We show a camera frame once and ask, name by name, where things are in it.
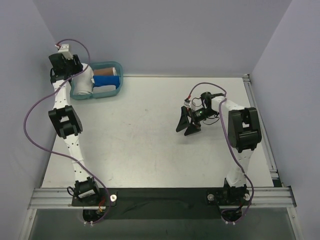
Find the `white terry towel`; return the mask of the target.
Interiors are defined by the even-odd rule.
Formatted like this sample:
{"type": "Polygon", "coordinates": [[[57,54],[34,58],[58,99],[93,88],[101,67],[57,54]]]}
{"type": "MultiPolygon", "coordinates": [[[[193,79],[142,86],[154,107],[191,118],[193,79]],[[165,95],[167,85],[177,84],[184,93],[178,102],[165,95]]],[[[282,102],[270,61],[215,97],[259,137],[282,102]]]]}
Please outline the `white terry towel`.
{"type": "Polygon", "coordinates": [[[94,88],[94,72],[92,68],[86,64],[82,64],[85,71],[72,79],[74,95],[89,95],[93,93],[94,88]]]}

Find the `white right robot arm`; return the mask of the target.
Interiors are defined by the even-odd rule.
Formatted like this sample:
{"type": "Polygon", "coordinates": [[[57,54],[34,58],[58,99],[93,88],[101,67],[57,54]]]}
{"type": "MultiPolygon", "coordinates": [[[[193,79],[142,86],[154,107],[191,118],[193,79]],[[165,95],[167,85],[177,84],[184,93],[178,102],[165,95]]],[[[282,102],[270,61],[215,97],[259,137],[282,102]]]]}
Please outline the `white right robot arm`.
{"type": "Polygon", "coordinates": [[[228,100],[223,93],[204,92],[199,99],[200,106],[194,106],[189,97],[185,99],[176,132],[183,131],[185,136],[189,136],[200,132],[205,120],[219,118],[233,158],[220,198],[224,203],[233,205],[248,195],[246,172],[253,152],[262,141],[258,111],[228,100]]]}

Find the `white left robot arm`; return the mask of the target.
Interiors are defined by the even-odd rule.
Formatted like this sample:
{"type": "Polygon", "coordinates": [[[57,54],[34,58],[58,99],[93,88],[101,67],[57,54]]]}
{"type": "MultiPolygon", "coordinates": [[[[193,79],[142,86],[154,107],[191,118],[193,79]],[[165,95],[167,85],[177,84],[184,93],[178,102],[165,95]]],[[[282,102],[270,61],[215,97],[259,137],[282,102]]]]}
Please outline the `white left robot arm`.
{"type": "Polygon", "coordinates": [[[101,193],[95,179],[85,170],[80,147],[80,133],[83,127],[67,98],[69,78],[80,73],[83,65],[77,55],[65,57],[63,53],[55,53],[48,58],[52,64],[50,82],[54,88],[54,105],[48,116],[57,135],[63,139],[69,156],[72,157],[75,183],[74,187],[69,189],[73,192],[74,199],[95,206],[101,201],[101,193]]]}

